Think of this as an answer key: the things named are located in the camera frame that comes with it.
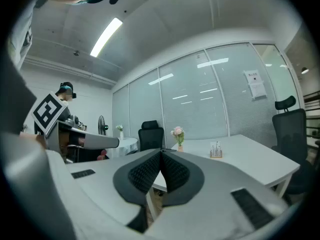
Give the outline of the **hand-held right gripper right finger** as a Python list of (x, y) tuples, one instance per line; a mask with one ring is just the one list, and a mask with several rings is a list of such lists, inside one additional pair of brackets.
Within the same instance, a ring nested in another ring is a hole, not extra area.
[(233, 165), (162, 150), (167, 195), (145, 235), (155, 240), (267, 240), (288, 217), (277, 194)]

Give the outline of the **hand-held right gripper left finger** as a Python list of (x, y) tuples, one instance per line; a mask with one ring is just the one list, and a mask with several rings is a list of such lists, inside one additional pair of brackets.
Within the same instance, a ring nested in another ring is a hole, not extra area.
[(147, 153), (65, 164), (60, 154), (47, 150), (51, 176), (76, 234), (137, 234), (127, 225), (138, 215), (140, 206), (119, 195), (113, 176), (118, 168)]

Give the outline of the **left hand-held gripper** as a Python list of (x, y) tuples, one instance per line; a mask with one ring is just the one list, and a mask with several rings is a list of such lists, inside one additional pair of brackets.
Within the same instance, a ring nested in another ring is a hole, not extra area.
[(37, 103), (31, 116), (38, 127), (37, 135), (43, 136), (47, 150), (59, 153), (65, 163), (72, 151), (80, 149), (113, 149), (119, 146), (117, 137), (86, 133), (78, 128), (78, 118), (70, 114), (66, 102), (50, 92)]

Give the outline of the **person's left forearm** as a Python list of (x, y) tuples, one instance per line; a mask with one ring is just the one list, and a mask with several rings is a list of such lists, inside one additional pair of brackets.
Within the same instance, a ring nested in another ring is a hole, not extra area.
[(32, 141), (35, 141), (37, 142), (38, 144), (41, 145), (41, 147), (46, 150), (47, 149), (47, 143), (46, 143), (46, 140), (44, 138), (43, 135), (39, 135), (39, 134), (30, 134), (30, 133), (26, 133), (26, 132), (20, 132), (19, 136), (21, 138), (25, 138), (25, 139), (28, 139), (28, 140), (32, 140)]

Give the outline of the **black standing fan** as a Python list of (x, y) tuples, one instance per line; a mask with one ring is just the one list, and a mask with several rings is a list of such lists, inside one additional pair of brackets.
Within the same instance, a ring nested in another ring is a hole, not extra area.
[(104, 117), (100, 115), (98, 118), (98, 134), (106, 136), (108, 129), (109, 126), (105, 123)]

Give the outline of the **round table with white cloth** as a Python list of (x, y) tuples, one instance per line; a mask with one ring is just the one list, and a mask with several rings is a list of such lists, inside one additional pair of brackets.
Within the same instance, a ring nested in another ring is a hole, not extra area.
[(136, 138), (125, 137), (119, 140), (119, 145), (116, 148), (107, 148), (106, 156), (109, 159), (124, 157), (130, 152), (138, 150), (138, 140)]

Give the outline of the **wooden card holder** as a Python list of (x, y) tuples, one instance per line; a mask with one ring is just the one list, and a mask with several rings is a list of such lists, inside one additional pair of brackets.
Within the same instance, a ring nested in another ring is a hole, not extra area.
[(210, 143), (210, 154), (209, 157), (212, 159), (222, 158), (222, 143), (220, 141), (212, 141)]

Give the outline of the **black office chair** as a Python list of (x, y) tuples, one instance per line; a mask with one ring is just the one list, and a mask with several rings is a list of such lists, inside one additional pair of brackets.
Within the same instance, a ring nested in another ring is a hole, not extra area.
[(164, 147), (164, 129), (156, 120), (144, 121), (138, 130), (140, 151)]
[(316, 155), (313, 163), (307, 160), (307, 117), (302, 108), (289, 110), (296, 104), (296, 98), (288, 98), (276, 101), (275, 109), (283, 110), (272, 117), (272, 123), (276, 134), (277, 145), (271, 149), (299, 164), (299, 169), (292, 175), (284, 192), (283, 198), (291, 204), (291, 195), (304, 194), (311, 190), (314, 178), (320, 167), (320, 153)]

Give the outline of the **pink vase with flowers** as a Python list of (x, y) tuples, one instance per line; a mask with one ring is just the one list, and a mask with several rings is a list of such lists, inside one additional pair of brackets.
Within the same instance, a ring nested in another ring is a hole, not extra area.
[(185, 140), (185, 131), (183, 130), (182, 127), (180, 126), (176, 126), (171, 132), (170, 134), (175, 138), (176, 143), (177, 143), (177, 150), (179, 152), (183, 152), (184, 148), (183, 148), (183, 142)]

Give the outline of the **long ceiling light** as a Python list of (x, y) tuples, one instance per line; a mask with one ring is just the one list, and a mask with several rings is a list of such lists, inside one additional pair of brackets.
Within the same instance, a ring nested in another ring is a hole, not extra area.
[(104, 29), (98, 40), (96, 41), (95, 45), (93, 46), (90, 56), (97, 57), (107, 41), (111, 38), (111, 36), (118, 30), (118, 28), (123, 24), (121, 20), (118, 18), (114, 18)]

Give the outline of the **paper holder on glass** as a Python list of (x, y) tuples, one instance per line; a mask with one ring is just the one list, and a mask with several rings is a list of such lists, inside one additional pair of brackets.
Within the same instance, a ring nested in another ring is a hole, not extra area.
[(258, 70), (244, 70), (243, 74), (251, 91), (252, 99), (267, 97), (264, 81)]

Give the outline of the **black metal rack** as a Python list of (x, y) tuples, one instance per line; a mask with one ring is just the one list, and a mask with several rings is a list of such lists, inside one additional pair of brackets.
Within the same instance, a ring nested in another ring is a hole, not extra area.
[(317, 148), (320, 141), (320, 90), (303, 96), (306, 112), (307, 145)]

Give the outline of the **person's flower print shirt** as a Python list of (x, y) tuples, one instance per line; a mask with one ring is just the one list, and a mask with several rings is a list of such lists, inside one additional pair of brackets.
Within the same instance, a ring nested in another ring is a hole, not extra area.
[(34, 8), (41, 8), (48, 0), (32, 0), (22, 11), (7, 39), (8, 55), (17, 71), (20, 71), (32, 45), (32, 18)]

